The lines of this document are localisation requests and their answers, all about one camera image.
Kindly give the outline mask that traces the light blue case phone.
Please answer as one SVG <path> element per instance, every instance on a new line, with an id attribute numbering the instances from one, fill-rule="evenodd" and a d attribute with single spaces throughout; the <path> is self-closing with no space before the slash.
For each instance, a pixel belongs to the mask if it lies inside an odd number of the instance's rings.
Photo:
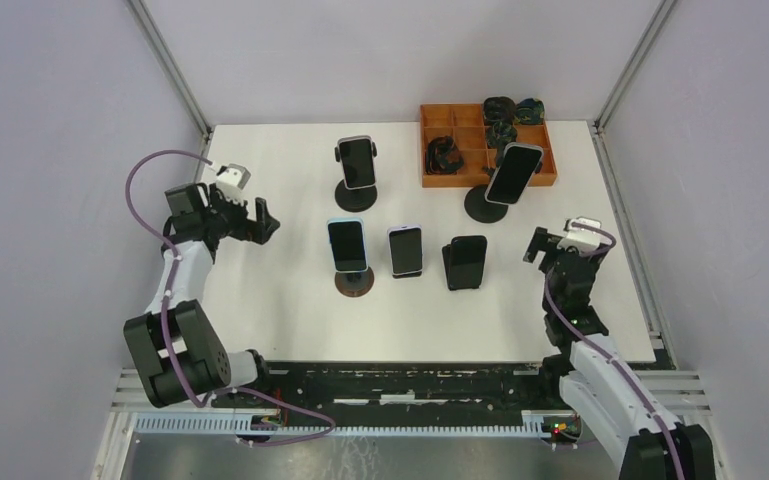
<path id="1" fill-rule="evenodd" d="M 360 273 L 369 268 L 360 218 L 339 218 L 327 222 L 329 245 L 337 273 Z"/>

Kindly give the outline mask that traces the lavender case phone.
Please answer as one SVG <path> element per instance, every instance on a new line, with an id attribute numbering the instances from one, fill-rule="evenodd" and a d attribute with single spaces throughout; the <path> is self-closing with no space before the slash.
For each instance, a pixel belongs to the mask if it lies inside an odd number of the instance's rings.
<path id="1" fill-rule="evenodd" d="M 387 237 L 392 275 L 423 271 L 423 238 L 419 225 L 391 227 Z"/>

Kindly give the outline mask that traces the black small phone stand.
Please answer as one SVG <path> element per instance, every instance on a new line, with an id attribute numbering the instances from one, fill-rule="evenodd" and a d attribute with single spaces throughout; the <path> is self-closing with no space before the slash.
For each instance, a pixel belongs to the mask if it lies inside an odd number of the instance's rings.
<path id="1" fill-rule="evenodd" d="M 408 273 L 394 273 L 392 277 L 394 279 L 414 278 L 422 275 L 422 271 L 408 272 Z"/>

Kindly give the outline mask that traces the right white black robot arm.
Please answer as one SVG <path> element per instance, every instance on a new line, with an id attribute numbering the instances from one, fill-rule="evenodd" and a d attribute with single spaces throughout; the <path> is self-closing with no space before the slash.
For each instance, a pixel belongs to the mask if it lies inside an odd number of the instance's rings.
<path id="1" fill-rule="evenodd" d="M 537 382 L 540 400 L 583 419 L 621 479 L 713 479 L 714 445 L 700 425 L 669 411 L 621 357 L 591 304 L 596 275 L 616 238 L 600 222 L 570 219 L 561 235 L 534 230 L 524 261 L 544 275 L 550 344 Z"/>

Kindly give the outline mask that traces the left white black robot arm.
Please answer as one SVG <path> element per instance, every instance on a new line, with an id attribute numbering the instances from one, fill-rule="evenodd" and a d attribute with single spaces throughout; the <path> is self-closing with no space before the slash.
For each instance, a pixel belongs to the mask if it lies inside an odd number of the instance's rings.
<path id="1" fill-rule="evenodd" d="M 123 327 L 148 401 L 156 408 L 185 401 L 203 407 L 209 394 L 236 387 L 248 406 L 262 407 L 274 394 L 266 360 L 254 349 L 228 352 L 201 301 L 222 240 L 263 245 L 281 223 L 265 199 L 236 203 L 217 184 L 189 183 L 165 197 L 163 278 L 145 312 Z"/>

